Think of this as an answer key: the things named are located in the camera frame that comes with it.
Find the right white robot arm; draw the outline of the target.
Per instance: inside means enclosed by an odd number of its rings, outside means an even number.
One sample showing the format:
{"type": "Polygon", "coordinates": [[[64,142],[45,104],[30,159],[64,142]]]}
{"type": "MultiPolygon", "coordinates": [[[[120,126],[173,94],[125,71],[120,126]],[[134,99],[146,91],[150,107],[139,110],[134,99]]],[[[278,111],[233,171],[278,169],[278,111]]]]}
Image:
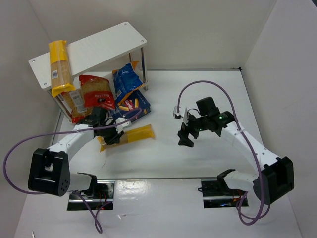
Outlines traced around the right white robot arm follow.
{"type": "Polygon", "coordinates": [[[212,97],[198,100],[196,104],[200,114],[198,118],[188,109],[174,107],[174,117],[183,120],[177,134],[178,144],[193,147],[189,136],[197,139],[202,131],[214,132],[240,152],[256,171],[255,174],[245,174],[228,169],[220,173],[217,180],[222,190],[252,191],[265,205],[271,205],[294,189],[294,165],[291,159],[280,158],[266,149],[243,127],[237,126],[231,112],[221,113],[212,97]]]}

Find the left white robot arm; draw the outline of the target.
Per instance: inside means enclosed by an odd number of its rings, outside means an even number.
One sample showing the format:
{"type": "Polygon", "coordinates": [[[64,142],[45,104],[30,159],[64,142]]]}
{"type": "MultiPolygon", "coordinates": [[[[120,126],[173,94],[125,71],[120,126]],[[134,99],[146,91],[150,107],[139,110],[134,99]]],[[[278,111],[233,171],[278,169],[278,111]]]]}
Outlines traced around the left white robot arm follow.
{"type": "Polygon", "coordinates": [[[70,134],[47,149],[37,149],[33,153],[28,178],[31,191],[63,196],[70,189],[71,175],[69,161],[79,150],[95,137],[113,145],[120,141],[123,128],[131,124],[127,118],[106,121],[107,110],[93,108],[90,115],[79,120],[70,134]]]}

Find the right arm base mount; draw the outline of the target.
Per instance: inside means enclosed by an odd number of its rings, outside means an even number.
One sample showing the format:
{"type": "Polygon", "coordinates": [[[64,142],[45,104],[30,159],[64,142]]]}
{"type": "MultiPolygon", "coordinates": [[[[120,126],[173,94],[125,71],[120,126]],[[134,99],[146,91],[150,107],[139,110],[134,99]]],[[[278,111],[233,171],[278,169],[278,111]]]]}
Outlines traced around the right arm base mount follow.
{"type": "Polygon", "coordinates": [[[238,189],[223,190],[217,178],[201,179],[201,186],[198,188],[198,192],[203,196],[205,209],[236,207],[245,194],[245,191],[238,189]]]}

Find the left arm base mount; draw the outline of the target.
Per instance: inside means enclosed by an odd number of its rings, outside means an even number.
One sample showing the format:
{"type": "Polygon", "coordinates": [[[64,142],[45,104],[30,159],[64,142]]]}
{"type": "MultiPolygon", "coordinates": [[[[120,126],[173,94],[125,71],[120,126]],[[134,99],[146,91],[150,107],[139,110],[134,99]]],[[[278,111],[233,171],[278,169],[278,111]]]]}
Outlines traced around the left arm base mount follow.
{"type": "MultiPolygon", "coordinates": [[[[115,180],[97,180],[97,188],[94,193],[86,195],[84,192],[79,194],[89,205],[92,211],[113,210],[113,198],[115,192],[115,180]]],[[[69,195],[67,211],[88,211],[84,201],[75,194],[69,195]]]]}

